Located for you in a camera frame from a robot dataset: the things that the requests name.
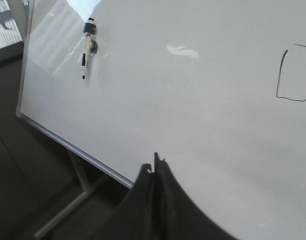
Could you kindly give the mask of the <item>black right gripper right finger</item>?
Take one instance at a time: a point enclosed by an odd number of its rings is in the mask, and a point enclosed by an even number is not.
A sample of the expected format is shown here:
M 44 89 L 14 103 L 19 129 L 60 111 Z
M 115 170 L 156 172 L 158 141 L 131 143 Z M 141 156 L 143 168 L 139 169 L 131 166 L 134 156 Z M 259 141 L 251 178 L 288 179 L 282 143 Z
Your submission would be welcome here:
M 168 163 L 154 153 L 154 239 L 234 240 L 188 197 Z

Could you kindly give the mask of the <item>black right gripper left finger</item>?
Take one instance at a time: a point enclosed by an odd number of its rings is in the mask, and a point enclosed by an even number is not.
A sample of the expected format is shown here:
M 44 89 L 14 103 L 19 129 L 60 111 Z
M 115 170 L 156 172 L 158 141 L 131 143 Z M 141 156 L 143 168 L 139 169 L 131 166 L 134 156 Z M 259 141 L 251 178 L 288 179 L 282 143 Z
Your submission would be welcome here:
M 113 214 L 92 234 L 94 240 L 152 240 L 152 166 L 141 166 L 138 177 Z

